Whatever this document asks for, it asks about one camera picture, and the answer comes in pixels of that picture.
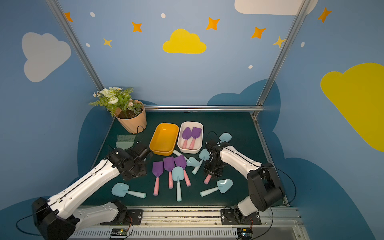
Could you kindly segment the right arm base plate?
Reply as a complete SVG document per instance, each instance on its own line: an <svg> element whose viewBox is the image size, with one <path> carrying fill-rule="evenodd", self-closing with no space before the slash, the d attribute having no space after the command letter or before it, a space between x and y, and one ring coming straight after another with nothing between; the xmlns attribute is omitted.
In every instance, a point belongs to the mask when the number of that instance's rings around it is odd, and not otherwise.
<svg viewBox="0 0 384 240"><path fill-rule="evenodd" d="M220 210L222 225L261 225L259 212L244 216L238 209L224 208Z"/></svg>

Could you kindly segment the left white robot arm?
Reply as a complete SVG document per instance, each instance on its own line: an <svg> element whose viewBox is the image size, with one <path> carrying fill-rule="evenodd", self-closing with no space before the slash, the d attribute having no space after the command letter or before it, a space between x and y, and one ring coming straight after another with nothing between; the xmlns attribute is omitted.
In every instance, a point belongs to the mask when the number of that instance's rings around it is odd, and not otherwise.
<svg viewBox="0 0 384 240"><path fill-rule="evenodd" d="M67 240L84 228L101 225L132 225L128 209L119 200L80 210L79 206L110 180L124 181L147 174L150 149L137 143L128 150L114 148L83 177L49 199L32 203L34 224L45 240Z"/></svg>

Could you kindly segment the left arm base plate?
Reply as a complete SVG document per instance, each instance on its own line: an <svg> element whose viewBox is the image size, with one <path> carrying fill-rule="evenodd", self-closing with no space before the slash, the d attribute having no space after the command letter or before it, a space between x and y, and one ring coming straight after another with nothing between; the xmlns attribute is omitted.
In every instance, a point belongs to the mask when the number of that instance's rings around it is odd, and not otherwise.
<svg viewBox="0 0 384 240"><path fill-rule="evenodd" d="M117 216L109 222L100 223L101 226L139 226L142 221L143 210L121 210Z"/></svg>

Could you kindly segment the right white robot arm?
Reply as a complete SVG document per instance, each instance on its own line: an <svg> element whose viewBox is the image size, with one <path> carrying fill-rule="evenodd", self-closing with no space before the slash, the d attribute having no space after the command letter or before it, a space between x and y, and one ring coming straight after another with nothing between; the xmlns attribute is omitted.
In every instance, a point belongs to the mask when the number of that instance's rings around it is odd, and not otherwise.
<svg viewBox="0 0 384 240"><path fill-rule="evenodd" d="M207 175L219 178L223 175L224 166L230 165L247 179L249 195L237 204L242 216L263 212L285 197L277 169L272 164L256 162L227 142L217 144L209 141L205 146L209 153L204 165Z"/></svg>

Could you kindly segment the white plastic storage box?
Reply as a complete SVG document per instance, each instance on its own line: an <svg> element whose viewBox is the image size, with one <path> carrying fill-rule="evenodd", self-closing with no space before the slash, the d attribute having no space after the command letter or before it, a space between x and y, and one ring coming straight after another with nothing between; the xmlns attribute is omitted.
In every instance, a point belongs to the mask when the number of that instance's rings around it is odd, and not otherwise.
<svg viewBox="0 0 384 240"><path fill-rule="evenodd" d="M193 137L191 137L189 140L188 140L188 143L187 143L187 148L186 149L183 149L182 146L183 146L183 143L184 143L184 139L182 137L182 134L183 134L183 131L186 127L189 127L191 130L193 129L193 127L197 127L197 128L201 128L202 129L202 133L200 135L200 137L198 139L196 139L196 142L195 142L195 146L194 146L194 149L193 150L190 150L189 147L190 147L190 144L193 140ZM199 123L199 122L183 122L180 126L180 132L179 132L179 137L178 137L178 141L177 141L177 145L178 145L178 148L179 150L182 152L182 153L186 153L186 154L197 154L200 152L202 146L203 146L203 133L204 133L204 126L203 124Z"/></svg>

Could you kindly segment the purple pointed shovel pink handle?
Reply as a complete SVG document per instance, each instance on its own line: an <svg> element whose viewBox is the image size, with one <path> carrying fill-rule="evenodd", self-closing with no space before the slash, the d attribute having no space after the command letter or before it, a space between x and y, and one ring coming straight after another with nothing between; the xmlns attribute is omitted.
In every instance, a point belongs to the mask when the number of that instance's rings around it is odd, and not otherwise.
<svg viewBox="0 0 384 240"><path fill-rule="evenodd" d="M189 127L186 127L183 131L182 137L184 139L182 148L186 149L188 140L192 137L192 130Z"/></svg>

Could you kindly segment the yellow plastic storage box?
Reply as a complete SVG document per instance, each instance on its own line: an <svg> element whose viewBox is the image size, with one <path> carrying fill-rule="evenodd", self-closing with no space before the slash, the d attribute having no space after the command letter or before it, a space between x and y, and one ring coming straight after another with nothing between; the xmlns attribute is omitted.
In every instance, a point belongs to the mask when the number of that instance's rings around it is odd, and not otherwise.
<svg viewBox="0 0 384 240"><path fill-rule="evenodd" d="M178 140L179 131L179 126L176 124L159 124L151 139L150 150L160 156L172 155Z"/></svg>

